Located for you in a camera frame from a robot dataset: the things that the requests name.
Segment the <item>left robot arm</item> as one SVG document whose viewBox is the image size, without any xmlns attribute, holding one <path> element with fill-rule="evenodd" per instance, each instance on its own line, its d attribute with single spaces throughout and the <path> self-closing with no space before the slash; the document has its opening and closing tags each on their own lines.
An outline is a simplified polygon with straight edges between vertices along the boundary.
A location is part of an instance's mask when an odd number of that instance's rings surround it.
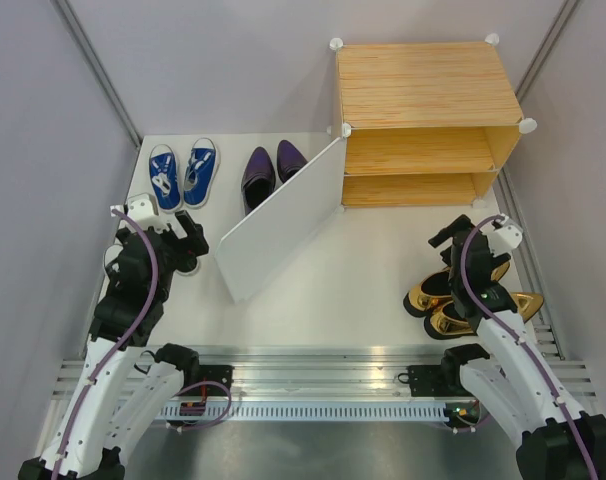
<svg viewBox="0 0 606 480">
<path fill-rule="evenodd" d="M 117 232 L 121 250 L 109 267 L 109 283 L 95 307 L 81 377 L 51 443 L 23 462 L 21 479 L 121 479 L 129 457 L 165 403 L 198 390 L 196 351 L 168 343 L 125 404 L 125 382 L 146 351 L 161 319 L 176 273 L 192 273 L 209 251 L 203 228 L 189 214 L 175 214 L 186 235 L 155 228 L 131 207 L 114 209 L 126 222 Z"/>
</svg>

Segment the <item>gold loafer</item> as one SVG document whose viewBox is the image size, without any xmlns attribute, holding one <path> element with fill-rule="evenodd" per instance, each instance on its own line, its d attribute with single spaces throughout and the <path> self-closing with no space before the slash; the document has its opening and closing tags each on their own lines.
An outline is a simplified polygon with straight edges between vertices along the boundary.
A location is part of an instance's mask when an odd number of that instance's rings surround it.
<svg viewBox="0 0 606 480">
<path fill-rule="evenodd" d="M 478 301 L 488 310 L 496 313 L 506 310 L 516 311 L 516 303 L 509 292 L 499 283 L 499 280 L 509 269 L 509 257 L 502 260 L 491 260 L 488 265 L 474 266 L 467 260 L 466 277 Z M 428 275 L 421 282 L 410 288 L 402 304 L 406 312 L 416 318 L 432 315 L 439 307 L 451 303 L 451 309 L 456 310 L 456 300 L 459 300 L 466 313 L 475 317 L 481 311 L 472 300 L 471 295 L 463 284 L 461 267 L 454 267 L 454 276 L 451 268 L 446 266 L 442 270 Z"/>
<path fill-rule="evenodd" d="M 524 323 L 529 322 L 544 305 L 544 297 L 538 293 L 511 292 L 510 295 Z M 435 340 L 475 336 L 469 323 L 456 312 L 452 300 L 436 307 L 424 320 L 423 326 L 427 335 Z"/>
</svg>

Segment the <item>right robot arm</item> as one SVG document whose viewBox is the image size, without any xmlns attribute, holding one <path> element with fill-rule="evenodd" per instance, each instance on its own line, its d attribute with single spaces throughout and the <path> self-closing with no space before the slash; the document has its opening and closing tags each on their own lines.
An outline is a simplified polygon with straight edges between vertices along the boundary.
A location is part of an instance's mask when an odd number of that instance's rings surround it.
<svg viewBox="0 0 606 480">
<path fill-rule="evenodd" d="M 605 479 L 606 418 L 574 399 L 528 335 L 516 300 L 492 272 L 515 250 L 522 229 L 499 214 L 479 223 L 461 215 L 429 239 L 450 266 L 457 314 L 479 343 L 445 352 L 439 381 L 452 394 L 472 394 L 516 449 L 524 479 Z"/>
</svg>

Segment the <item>white cabinet door panel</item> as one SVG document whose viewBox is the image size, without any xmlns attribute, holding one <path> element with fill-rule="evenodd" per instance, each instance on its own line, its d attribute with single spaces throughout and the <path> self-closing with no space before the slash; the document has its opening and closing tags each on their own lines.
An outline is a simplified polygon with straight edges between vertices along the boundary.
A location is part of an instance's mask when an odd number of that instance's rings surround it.
<svg viewBox="0 0 606 480">
<path fill-rule="evenodd" d="M 223 236 L 215 260 L 234 302 L 256 294 L 339 208 L 346 148 L 332 140 Z"/>
</svg>

